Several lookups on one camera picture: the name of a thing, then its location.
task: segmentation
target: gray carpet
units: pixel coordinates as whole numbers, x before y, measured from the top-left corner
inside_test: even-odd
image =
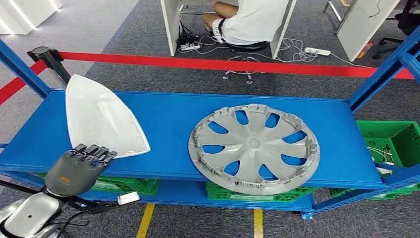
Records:
[[[304,40],[307,47],[331,50],[344,59],[345,54],[333,34],[332,14],[322,13],[324,3],[325,0],[298,0],[286,37]],[[185,16],[183,21],[194,32],[204,34],[199,18]],[[403,37],[396,29],[395,22],[386,22],[373,40],[376,42],[384,36]],[[381,47],[375,46],[368,55],[356,63],[367,66],[379,65],[380,60],[375,61],[370,58],[379,48]],[[159,1],[141,0],[105,48],[104,53],[167,56],[169,51]],[[230,51],[219,50],[204,56],[190,53],[180,57],[227,59],[230,56],[232,56]],[[290,56],[290,52],[280,54],[284,59]],[[346,65],[333,57],[320,57],[312,63]],[[255,75],[253,85],[247,85],[245,78],[239,75],[223,80],[222,74],[207,70],[95,63],[86,76],[118,90],[328,98],[349,97],[364,81],[362,78],[262,74]],[[358,119],[419,121],[420,112],[417,108],[419,93],[420,88],[414,82],[395,80],[356,116]],[[324,200],[327,196],[325,189],[316,192],[317,200]],[[363,201],[316,215],[313,221],[303,221],[289,212],[264,211],[264,237],[415,238],[418,237],[416,227],[420,222],[419,202],[419,194],[386,202]],[[87,228],[72,228],[70,233],[74,237],[132,238],[135,236],[142,213],[143,205],[134,204],[120,211],[90,217],[92,223]],[[252,236],[252,210],[164,205],[156,206],[147,235],[148,238]]]

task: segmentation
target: robot finger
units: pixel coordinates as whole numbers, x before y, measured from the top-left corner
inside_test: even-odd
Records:
[[[89,155],[93,155],[97,150],[99,150],[99,146],[91,145],[85,150],[85,152],[87,156],[89,156]]]
[[[117,156],[117,152],[111,151],[109,154],[102,157],[102,159],[99,161],[98,166],[99,167],[105,167],[109,164],[109,162]]]
[[[84,144],[79,144],[78,146],[74,147],[73,150],[75,150],[77,153],[80,153],[84,150],[86,150],[87,146]]]
[[[86,149],[86,145],[79,144],[78,146],[74,147],[73,149],[66,151],[66,155],[72,156],[72,155],[75,155],[77,153],[80,153],[80,152],[84,151],[85,149]]]
[[[91,165],[93,161],[95,161],[95,160],[99,159],[101,156],[107,154],[108,151],[109,151],[108,148],[101,147],[93,155],[88,156],[84,162],[86,163],[86,165]]]

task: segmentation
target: black stanchion post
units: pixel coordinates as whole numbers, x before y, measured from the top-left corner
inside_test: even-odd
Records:
[[[67,86],[71,76],[61,64],[64,59],[60,56],[58,50],[40,46],[33,49],[32,51],[27,52],[27,54],[35,62],[42,60],[47,65],[47,67],[53,71],[53,74],[57,76],[57,79],[64,86]]]

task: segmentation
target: blue metal shelf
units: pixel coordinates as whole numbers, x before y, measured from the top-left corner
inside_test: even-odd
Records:
[[[89,191],[82,195],[88,200],[116,199],[118,193]],[[307,195],[295,202],[251,202],[207,200],[204,182],[163,180],[156,196],[142,196],[144,203],[167,205],[224,207],[224,208],[262,208],[282,211],[313,211],[312,195]]]
[[[420,182],[420,165],[397,169],[383,180],[363,142],[353,117],[381,88],[407,68],[420,83],[420,27],[367,79],[348,100],[257,97],[233,95],[117,92],[142,125],[151,152],[115,160],[104,176],[163,179],[157,196],[143,202],[160,204],[260,207],[269,210],[301,211],[302,218],[374,195]],[[26,172],[46,172],[71,148],[68,138],[64,92],[51,90],[15,53],[0,40],[0,60],[45,100],[0,154],[0,170],[20,181],[42,186]],[[222,107],[265,104],[293,113],[312,129],[320,144],[319,167],[306,186],[356,188],[345,195],[315,204],[311,195],[293,203],[209,201],[201,175],[187,152],[187,138],[204,116]],[[92,200],[114,200],[116,193],[89,191]]]
[[[207,181],[187,151],[192,129],[222,107],[258,103],[296,114],[317,136],[320,163],[306,186],[385,187],[344,100],[139,92],[117,95],[138,118],[152,150],[114,160],[104,176]],[[0,170],[46,172],[71,148],[65,118],[64,92],[51,91],[0,154]],[[39,153],[45,145],[49,149]]]

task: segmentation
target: white iron soleplate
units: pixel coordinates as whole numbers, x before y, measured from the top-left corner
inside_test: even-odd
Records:
[[[65,92],[68,133],[73,147],[82,143],[104,146],[115,158],[150,151],[133,112],[108,88],[73,75]]]

